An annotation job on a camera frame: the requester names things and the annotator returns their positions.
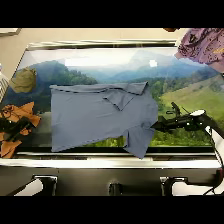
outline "black cable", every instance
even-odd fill
[[[219,161],[221,163],[221,169],[222,169],[222,173],[223,173],[223,169],[224,169],[224,163],[223,163],[223,160],[222,160],[222,157],[219,153],[219,151],[215,148],[215,143],[214,143],[214,140],[212,139],[212,130],[211,130],[211,127],[210,127],[210,132],[211,132],[211,138],[210,138],[210,141],[211,141],[211,144],[212,144],[212,148],[214,149],[214,151],[216,152],[218,158],[219,158]],[[213,186],[211,189],[207,190],[203,195],[207,195],[208,193],[210,193],[211,191],[213,191],[214,195],[215,195],[215,188],[217,186]]]

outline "patterned purple cloth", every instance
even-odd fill
[[[224,72],[224,28],[192,28],[183,37],[176,58],[189,58]]]

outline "folded fabric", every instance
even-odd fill
[[[33,106],[34,106],[34,102],[25,104],[21,107],[17,107],[14,105],[8,105],[2,109],[2,112],[8,120],[13,121],[13,122],[19,121],[19,119],[21,117],[27,117],[32,122],[32,124],[35,127],[37,127],[37,125],[40,122],[40,117],[33,115]],[[20,131],[20,134],[28,135],[30,133],[30,131],[31,130],[23,129]],[[19,140],[15,141],[15,142],[4,141],[4,138],[3,138],[4,134],[5,134],[4,132],[0,133],[0,141],[2,142],[1,157],[2,158],[12,158],[16,147],[18,145],[20,145],[22,142]]]
[[[191,28],[178,47],[176,58],[189,58],[224,72],[224,28]]]
[[[36,87],[36,70],[24,68],[16,73],[16,77],[9,81],[9,85],[16,93],[28,93]]]
[[[124,149],[144,157],[158,118],[147,82],[50,88],[53,152],[125,136]]]

